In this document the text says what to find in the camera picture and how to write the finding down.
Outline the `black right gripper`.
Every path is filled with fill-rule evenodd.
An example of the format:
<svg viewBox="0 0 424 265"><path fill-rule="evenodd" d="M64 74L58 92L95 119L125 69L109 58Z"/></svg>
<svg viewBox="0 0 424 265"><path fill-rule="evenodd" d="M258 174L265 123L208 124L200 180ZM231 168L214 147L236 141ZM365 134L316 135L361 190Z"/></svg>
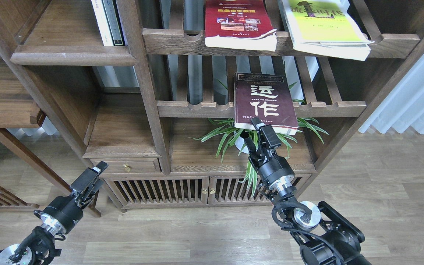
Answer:
<svg viewBox="0 0 424 265"><path fill-rule="evenodd" d="M271 125L265 125L258 117L251 122L256 131L244 131L240 137L248 149L249 162L270 191L295 192L292 180L296 176L285 158L279 156L276 148L281 146L276 132ZM270 156L261 154L261 150L272 151Z"/></svg>

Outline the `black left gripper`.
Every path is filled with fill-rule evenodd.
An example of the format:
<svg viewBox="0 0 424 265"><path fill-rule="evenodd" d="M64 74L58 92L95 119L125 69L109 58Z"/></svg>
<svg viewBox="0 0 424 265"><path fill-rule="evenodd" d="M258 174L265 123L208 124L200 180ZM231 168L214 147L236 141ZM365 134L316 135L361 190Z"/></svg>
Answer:
<svg viewBox="0 0 424 265"><path fill-rule="evenodd" d="M42 211L34 210L34 215L43 221L40 227L50 234L68 234L84 216L84 208L103 185L99 176L106 168L108 163L104 161L94 168L86 168L71 184L70 195L58 196Z"/></svg>

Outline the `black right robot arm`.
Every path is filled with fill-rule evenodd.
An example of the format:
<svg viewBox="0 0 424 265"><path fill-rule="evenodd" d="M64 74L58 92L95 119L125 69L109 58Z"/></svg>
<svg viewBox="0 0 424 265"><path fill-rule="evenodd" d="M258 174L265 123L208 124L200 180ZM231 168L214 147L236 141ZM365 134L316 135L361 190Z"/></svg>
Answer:
<svg viewBox="0 0 424 265"><path fill-rule="evenodd" d="M273 220L296 240L304 264L368 265L369 261L360 253L364 234L324 201L318 205L299 202L292 184L295 174L276 152L281 145L277 134L257 117L251 122L257 142L241 134L249 149L249 162L270 192L266 197L273 205Z"/></svg>

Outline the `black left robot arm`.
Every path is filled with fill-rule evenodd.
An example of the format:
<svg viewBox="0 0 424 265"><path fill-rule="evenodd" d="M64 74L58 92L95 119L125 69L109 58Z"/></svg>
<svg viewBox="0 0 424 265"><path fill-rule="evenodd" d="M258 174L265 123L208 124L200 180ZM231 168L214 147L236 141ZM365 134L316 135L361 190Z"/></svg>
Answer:
<svg viewBox="0 0 424 265"><path fill-rule="evenodd" d="M0 251L0 265L48 265L60 256L61 249L54 246L56 240L65 240L84 216L84 209L94 199L103 185L99 175L108 168L104 161L94 168L87 168L71 184L70 195L55 198L44 210L34 210L42 220L21 244L13 244Z"/></svg>

